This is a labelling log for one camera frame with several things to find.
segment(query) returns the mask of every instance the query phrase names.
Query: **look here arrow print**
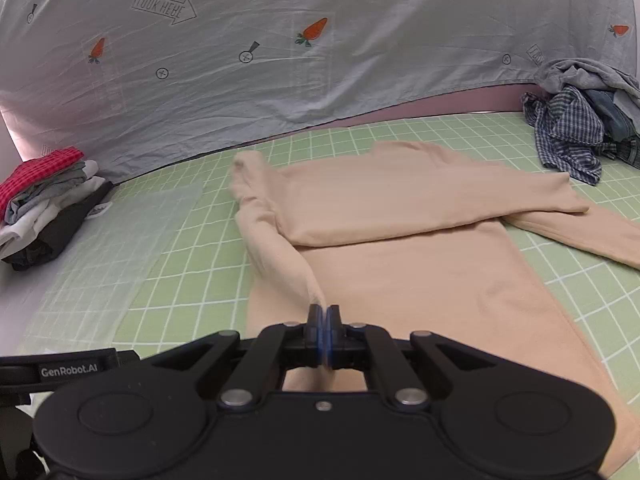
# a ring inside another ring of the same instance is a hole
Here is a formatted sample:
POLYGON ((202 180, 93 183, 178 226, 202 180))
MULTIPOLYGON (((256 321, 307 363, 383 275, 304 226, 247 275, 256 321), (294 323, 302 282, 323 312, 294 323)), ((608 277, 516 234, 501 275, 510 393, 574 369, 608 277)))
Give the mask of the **look here arrow print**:
POLYGON ((171 25, 198 17, 189 0, 183 2, 177 0, 133 0, 131 8, 169 18, 172 20, 171 25))

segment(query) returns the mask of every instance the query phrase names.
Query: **white folded cloth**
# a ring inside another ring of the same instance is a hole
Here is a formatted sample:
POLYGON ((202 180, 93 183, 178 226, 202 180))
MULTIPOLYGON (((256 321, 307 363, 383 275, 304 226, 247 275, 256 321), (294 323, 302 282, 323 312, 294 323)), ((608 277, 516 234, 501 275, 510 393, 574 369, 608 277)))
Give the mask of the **white folded cloth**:
POLYGON ((82 168, 82 171, 84 171, 84 174, 87 178, 91 178, 92 176, 95 176, 96 173, 98 173, 98 163, 95 160, 86 160, 84 162, 84 168, 82 168))
POLYGON ((40 202, 21 216, 15 224, 0 223, 0 258, 5 258, 23 250, 38 237, 40 231, 49 222, 58 216, 60 211, 84 200, 95 192, 103 182, 104 179, 101 176, 92 176, 86 182, 70 189, 61 196, 43 200, 43 202, 40 202))

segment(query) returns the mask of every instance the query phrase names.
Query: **beige long-sleeve shirt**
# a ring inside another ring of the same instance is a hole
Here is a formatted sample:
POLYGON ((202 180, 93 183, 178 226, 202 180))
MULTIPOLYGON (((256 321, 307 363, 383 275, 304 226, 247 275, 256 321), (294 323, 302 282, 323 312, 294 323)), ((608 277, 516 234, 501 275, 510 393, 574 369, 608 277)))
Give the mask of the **beige long-sleeve shirt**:
MULTIPOLYGON (((640 269, 640 224, 580 198, 566 173, 391 141, 279 169, 241 152, 231 189, 255 273, 253 334, 304 320, 310 303, 340 304, 345 322, 394 337, 437 332, 604 397, 617 425, 604 474, 640 447, 637 417, 498 220, 640 269)), ((351 377, 334 387, 358 389, 351 377)))

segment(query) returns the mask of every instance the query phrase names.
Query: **pink wall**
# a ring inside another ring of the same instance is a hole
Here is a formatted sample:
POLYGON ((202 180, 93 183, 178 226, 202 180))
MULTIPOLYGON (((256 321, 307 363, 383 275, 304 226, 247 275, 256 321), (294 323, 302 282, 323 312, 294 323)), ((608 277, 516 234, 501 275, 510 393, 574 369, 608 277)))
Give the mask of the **pink wall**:
POLYGON ((15 148, 14 141, 0 115, 0 182, 6 179, 21 162, 22 159, 15 148))
POLYGON ((428 117, 434 115, 464 114, 469 112, 515 112, 522 111, 520 96, 524 92, 542 95, 542 89, 533 84, 512 84, 475 88, 450 94, 425 97, 408 103, 382 108, 367 114, 306 128, 319 130, 356 126, 358 124, 428 117))

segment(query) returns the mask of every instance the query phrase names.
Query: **plaid shirt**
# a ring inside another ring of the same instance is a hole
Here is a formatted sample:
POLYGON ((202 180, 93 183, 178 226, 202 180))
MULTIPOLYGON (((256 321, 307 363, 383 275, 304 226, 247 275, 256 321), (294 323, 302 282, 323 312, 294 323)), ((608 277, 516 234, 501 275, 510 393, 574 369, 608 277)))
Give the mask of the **plaid shirt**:
POLYGON ((522 96, 527 123, 536 129, 536 147, 545 168, 567 171, 595 186, 602 166, 592 146, 604 138, 604 125, 582 93, 565 85, 549 101, 527 92, 522 96))
POLYGON ((55 150, 41 158, 32 158, 15 168, 14 172, 0 184, 0 212, 4 212, 10 200, 27 189, 31 184, 47 178, 60 170, 68 168, 84 156, 84 153, 73 146, 63 150, 55 150))

